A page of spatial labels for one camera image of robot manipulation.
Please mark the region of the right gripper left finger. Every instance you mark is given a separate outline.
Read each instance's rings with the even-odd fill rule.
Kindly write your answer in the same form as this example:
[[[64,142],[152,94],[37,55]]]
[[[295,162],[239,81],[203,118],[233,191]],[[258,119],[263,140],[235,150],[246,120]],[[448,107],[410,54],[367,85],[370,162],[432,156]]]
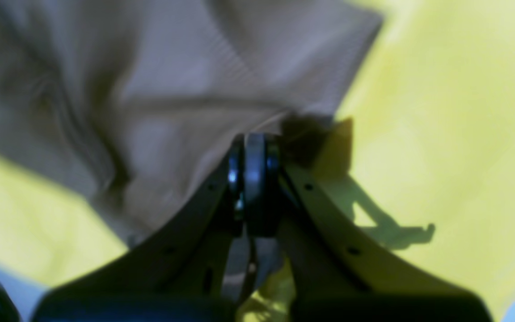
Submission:
[[[233,322],[221,287],[230,245],[265,234],[265,136],[239,135],[161,230],[112,263],[51,291],[35,322]]]

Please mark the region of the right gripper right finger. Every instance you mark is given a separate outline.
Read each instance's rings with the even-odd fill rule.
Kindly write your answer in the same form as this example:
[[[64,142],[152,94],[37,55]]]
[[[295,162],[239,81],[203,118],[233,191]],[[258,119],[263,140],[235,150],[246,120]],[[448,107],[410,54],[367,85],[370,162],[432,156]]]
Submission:
[[[490,322],[478,296],[372,241],[313,178],[264,143],[264,232],[290,259],[293,322]]]

